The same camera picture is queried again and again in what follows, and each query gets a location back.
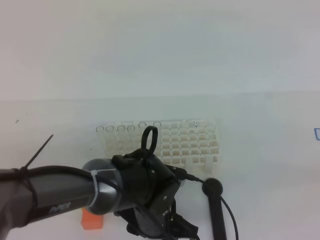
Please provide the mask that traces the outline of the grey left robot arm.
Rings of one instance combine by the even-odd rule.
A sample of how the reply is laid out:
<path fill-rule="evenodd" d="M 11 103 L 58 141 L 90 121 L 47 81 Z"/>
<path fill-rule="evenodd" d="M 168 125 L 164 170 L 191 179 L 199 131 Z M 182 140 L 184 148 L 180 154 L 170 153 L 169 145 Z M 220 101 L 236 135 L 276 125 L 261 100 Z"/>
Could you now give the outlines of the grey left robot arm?
<path fill-rule="evenodd" d="M 148 149 L 83 168 L 43 166 L 0 172 L 0 237 L 10 230 L 80 208 L 113 213 L 127 231 L 151 240 L 198 239 L 198 228 L 176 212 L 181 180 Z"/>

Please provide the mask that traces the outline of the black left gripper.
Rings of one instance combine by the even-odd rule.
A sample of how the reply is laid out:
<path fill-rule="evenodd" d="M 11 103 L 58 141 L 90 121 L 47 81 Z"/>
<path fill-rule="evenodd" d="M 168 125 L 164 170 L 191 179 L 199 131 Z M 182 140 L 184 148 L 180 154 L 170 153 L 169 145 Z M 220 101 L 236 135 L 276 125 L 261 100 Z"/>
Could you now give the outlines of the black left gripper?
<path fill-rule="evenodd" d="M 175 195 L 181 186 L 172 169 L 154 154 L 138 149 L 111 159 L 121 176 L 123 196 L 114 215 L 127 222 L 127 231 L 151 240 L 197 240 L 198 227 L 176 212 Z"/>

